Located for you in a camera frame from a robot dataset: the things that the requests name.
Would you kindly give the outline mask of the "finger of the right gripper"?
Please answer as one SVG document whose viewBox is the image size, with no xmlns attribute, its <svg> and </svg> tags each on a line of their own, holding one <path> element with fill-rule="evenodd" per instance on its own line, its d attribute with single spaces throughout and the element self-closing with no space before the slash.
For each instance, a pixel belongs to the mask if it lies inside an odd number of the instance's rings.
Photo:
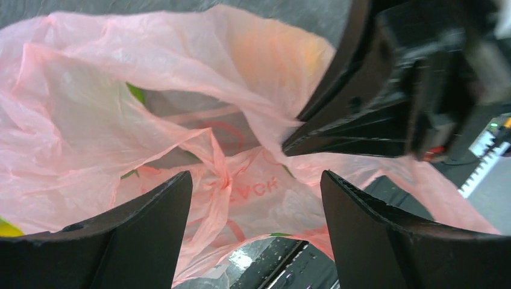
<svg viewBox="0 0 511 289">
<path fill-rule="evenodd" d="M 407 153 L 412 102 L 397 101 L 330 128 L 295 131 L 282 144 L 285 155 L 317 153 L 398 158 Z"/>
<path fill-rule="evenodd" d="M 300 121 L 309 121 L 326 107 L 360 69 L 373 40 L 377 14 L 399 3 L 394 0 L 356 0 L 351 3 L 337 51 L 312 97 L 299 113 Z"/>
</svg>

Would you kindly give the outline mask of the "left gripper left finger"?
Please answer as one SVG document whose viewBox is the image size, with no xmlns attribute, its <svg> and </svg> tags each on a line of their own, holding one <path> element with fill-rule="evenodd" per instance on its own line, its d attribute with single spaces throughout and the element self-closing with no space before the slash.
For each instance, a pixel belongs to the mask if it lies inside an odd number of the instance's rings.
<svg viewBox="0 0 511 289">
<path fill-rule="evenodd" d="M 181 172 L 61 231 L 1 238 L 1 287 L 171 288 L 192 189 Z"/>
</svg>

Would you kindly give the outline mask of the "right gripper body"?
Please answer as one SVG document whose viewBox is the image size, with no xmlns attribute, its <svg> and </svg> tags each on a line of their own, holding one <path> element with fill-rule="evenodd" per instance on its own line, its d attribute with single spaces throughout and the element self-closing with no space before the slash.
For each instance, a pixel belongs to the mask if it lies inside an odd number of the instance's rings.
<svg viewBox="0 0 511 289">
<path fill-rule="evenodd" d="M 464 157 L 492 118 L 510 111 L 510 40 L 501 1 L 403 1 L 377 16 L 379 54 L 407 102 L 405 152 Z"/>
</svg>

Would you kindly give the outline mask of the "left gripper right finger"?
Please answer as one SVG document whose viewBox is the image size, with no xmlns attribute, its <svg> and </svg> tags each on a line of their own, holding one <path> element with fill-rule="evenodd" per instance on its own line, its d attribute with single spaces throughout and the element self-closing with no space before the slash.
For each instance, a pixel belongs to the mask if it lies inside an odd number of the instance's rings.
<svg viewBox="0 0 511 289">
<path fill-rule="evenodd" d="M 321 195 L 341 288 L 509 288 L 510 237 L 388 205 L 331 171 Z"/>
</svg>

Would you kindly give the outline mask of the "pink plastic bag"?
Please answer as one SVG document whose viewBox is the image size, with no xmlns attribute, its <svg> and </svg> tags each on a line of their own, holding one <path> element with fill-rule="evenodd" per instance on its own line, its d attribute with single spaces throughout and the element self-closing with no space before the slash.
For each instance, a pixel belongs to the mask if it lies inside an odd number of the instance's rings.
<svg viewBox="0 0 511 289">
<path fill-rule="evenodd" d="M 173 285 L 273 235 L 332 256 L 320 194 L 332 170 L 386 175 L 441 223 L 497 230 L 409 157 L 286 157 L 283 139 L 329 65 L 323 37 L 245 10 L 52 13 L 1 31 L 1 219 L 57 232 L 188 170 Z"/>
</svg>

